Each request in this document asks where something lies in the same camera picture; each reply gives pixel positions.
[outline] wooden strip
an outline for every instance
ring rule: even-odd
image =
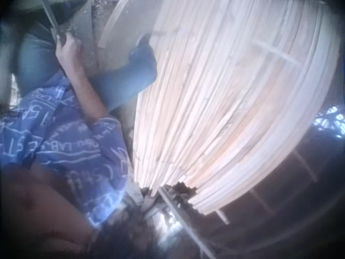
[[[155,42],[158,79],[140,100],[135,174],[153,193],[197,187],[189,202],[208,214],[297,145],[326,96],[340,39],[313,2],[176,3]]]
[[[116,21],[119,19],[127,3],[128,3],[128,0],[119,0],[118,3],[116,4],[114,11],[112,12],[106,26],[104,27],[101,38],[98,41],[98,44],[97,44],[98,47],[101,47],[104,49],[107,46],[109,36],[111,35],[113,27]]]

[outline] man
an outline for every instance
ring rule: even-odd
[[[120,203],[130,165],[108,112],[155,80],[148,42],[144,35],[127,65],[88,78],[70,33],[56,46],[42,23],[24,35],[15,72],[22,101],[0,128],[2,216],[21,243],[82,251]]]

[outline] shirt sleeve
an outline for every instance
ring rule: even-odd
[[[132,167],[120,122],[112,117],[101,118],[91,126],[91,131],[99,143],[102,157],[113,164],[114,173],[121,177],[127,176]]]

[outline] stack of lumber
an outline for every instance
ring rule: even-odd
[[[184,182],[211,213],[248,192],[301,140],[330,86],[335,18],[314,1],[164,0],[158,77],[139,95],[135,181]]]

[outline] blue fabric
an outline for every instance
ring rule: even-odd
[[[119,205],[130,169],[120,123],[83,119],[70,82],[61,71],[28,93],[5,115],[0,128],[1,168],[35,159],[62,174],[93,225]]]

